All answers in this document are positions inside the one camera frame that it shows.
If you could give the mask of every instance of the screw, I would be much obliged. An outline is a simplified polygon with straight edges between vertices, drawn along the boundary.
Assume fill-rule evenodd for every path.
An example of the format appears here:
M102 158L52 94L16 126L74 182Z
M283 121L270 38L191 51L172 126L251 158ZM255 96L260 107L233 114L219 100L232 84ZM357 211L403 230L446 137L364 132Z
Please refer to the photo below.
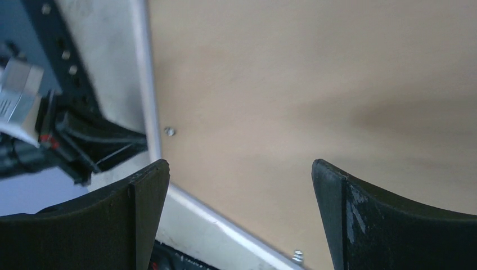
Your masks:
M70 51L63 51L63 54L61 55L61 58L63 60L68 60L70 58L70 55L71 55Z
M51 7L50 7L49 4L43 4L42 5L42 14L48 15L48 14L50 14L50 11L51 11Z
M78 67L75 66L75 65L71 66L71 67L70 67L70 70L68 70L68 73L69 73L70 75L75 75L76 72L78 72Z
M164 131L165 134L167 134L167 136L169 137L174 136L176 134L176 130L171 127L164 128Z
M299 266L303 264L303 252L301 250L295 250L292 260Z
M16 57L18 57L19 59L22 59L22 60L25 60L25 59L26 59L26 55L25 55L24 52L19 52Z

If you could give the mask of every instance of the hole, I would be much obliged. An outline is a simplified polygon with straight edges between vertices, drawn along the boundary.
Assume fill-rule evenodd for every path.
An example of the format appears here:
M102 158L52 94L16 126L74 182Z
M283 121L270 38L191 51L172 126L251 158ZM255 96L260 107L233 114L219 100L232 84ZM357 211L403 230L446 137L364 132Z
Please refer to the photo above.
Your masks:
M7 66L7 63L9 61L9 58L7 57L0 57L0 66L5 68Z
M73 84L77 87L77 88L80 88L81 87L81 82L79 81L79 78L77 76L74 76L73 77Z
M62 39L62 38L57 38L56 39L56 45L58 45L58 48L60 48L62 51L64 51L66 49L65 40Z
M19 52L18 55L17 55L17 58L21 61L25 61L26 62L26 55L24 52Z
M82 96L81 101L82 101L83 104L88 105L89 97L88 96Z
M20 53L20 49L16 44L14 44L12 41L6 41L5 42L5 49L8 51L8 56L7 57L16 57Z

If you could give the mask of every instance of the wooden surface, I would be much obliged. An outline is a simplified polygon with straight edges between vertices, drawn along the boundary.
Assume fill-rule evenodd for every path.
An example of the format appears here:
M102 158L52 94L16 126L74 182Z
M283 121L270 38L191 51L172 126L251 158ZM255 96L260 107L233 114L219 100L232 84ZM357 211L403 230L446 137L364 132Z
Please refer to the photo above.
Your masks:
M477 214L476 14L474 0L151 0L171 181L312 269L332 269L316 158Z

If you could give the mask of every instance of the wooden board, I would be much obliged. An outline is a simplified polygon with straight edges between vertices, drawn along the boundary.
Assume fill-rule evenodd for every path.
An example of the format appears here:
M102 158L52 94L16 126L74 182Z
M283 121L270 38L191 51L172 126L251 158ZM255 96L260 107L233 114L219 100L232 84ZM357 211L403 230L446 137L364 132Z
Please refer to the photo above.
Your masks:
M332 269L316 158L477 214L476 14L474 0L151 0L172 182L313 269Z

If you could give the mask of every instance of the black plastic part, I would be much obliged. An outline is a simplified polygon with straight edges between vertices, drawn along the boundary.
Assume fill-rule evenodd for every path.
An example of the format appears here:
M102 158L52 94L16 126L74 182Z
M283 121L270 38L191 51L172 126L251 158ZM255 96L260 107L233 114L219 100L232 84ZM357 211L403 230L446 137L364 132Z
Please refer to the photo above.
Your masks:
M477 216L409 200L324 160L312 178L335 269L477 268Z
M85 168L84 164L77 161L79 154L56 134L55 121L58 110L57 95L54 91L50 91L48 97L42 99L37 120L40 136L49 138L40 142L40 148L46 159L67 173L75 184L86 186L90 183L92 169ZM52 140L58 144L58 148L51 147Z
M43 151L19 139L0 134L0 178L36 173L51 166Z
M0 217L0 269L147 269L168 183L158 160L37 214Z
M103 118L60 112L56 133L74 148L79 160L94 173L104 172L147 150L147 139Z
M218 270L172 247L154 243L148 270Z

